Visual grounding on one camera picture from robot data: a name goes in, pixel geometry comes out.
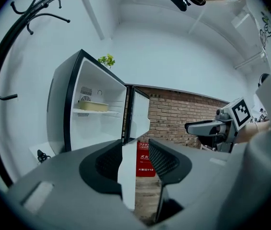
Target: potted plant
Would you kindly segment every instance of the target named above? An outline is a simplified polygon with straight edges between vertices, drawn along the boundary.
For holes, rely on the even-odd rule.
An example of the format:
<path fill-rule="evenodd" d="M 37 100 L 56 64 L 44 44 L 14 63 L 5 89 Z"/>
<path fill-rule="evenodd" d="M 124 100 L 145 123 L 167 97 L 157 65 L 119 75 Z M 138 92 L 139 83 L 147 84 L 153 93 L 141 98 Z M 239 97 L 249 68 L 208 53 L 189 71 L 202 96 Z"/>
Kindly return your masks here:
<path fill-rule="evenodd" d="M 104 64 L 106 67 L 110 68 L 115 64 L 115 60 L 113 60 L 113 56 L 108 54 L 107 56 L 102 56 L 98 59 L 98 62 Z"/>

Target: wooden floor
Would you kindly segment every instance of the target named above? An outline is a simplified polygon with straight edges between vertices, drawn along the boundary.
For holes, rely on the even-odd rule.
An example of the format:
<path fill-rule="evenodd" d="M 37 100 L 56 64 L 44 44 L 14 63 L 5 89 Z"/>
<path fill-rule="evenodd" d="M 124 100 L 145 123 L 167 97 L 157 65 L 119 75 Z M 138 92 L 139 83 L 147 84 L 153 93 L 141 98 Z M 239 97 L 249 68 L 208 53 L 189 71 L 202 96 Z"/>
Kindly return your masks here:
<path fill-rule="evenodd" d="M 155 177 L 136 177 L 134 214 L 146 225 L 155 223 L 161 193 L 161 181 Z"/>

